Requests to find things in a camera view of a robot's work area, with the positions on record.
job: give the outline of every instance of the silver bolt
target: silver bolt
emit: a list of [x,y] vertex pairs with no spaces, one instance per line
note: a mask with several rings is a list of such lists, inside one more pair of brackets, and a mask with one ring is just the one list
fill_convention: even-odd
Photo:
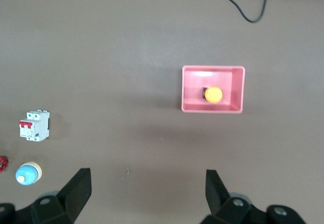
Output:
[[281,207],[275,207],[274,212],[277,213],[278,215],[287,215],[287,212],[285,211],[285,209],[283,209]]
[[244,206],[243,201],[241,201],[240,199],[234,199],[234,200],[233,200],[233,203],[234,203],[234,205],[236,205],[236,206],[240,206],[240,207]]

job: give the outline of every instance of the black cable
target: black cable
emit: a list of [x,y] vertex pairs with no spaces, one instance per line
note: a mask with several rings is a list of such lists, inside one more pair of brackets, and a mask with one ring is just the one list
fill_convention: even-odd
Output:
[[261,20],[261,18],[263,17],[263,14],[264,14],[264,9],[265,9],[265,5],[266,5],[266,3],[267,3],[267,0],[264,0],[263,1],[263,6],[262,6],[262,10],[261,10],[261,14],[260,14],[260,16],[256,19],[256,20],[251,20],[251,19],[249,19],[245,14],[244,14],[244,12],[242,11],[242,9],[239,7],[239,5],[235,2],[235,1],[233,1],[233,0],[229,0],[230,2],[232,2],[236,7],[237,7],[237,9],[239,10],[239,12],[242,14],[242,16],[248,21],[248,22],[250,22],[250,23],[257,23],[257,22],[259,22],[260,20]]

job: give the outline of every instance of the white circuit breaker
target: white circuit breaker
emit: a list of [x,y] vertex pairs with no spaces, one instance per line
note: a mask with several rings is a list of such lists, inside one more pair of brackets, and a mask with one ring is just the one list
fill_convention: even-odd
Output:
[[27,118],[19,122],[20,136],[34,142],[46,139],[50,135],[49,118],[45,110],[27,112]]

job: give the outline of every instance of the pink rectangular container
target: pink rectangular container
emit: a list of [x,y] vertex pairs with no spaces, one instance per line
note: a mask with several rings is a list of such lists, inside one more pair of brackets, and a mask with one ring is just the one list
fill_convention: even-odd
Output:
[[[243,66],[184,66],[182,68],[183,112],[239,114],[243,110]],[[217,86],[223,93],[217,104],[203,98],[205,87]]]

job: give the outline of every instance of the yellow round object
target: yellow round object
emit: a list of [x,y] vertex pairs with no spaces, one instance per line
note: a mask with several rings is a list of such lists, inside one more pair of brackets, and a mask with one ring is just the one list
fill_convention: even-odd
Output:
[[219,87],[212,86],[205,90],[204,97],[208,102],[216,104],[222,100],[223,92]]

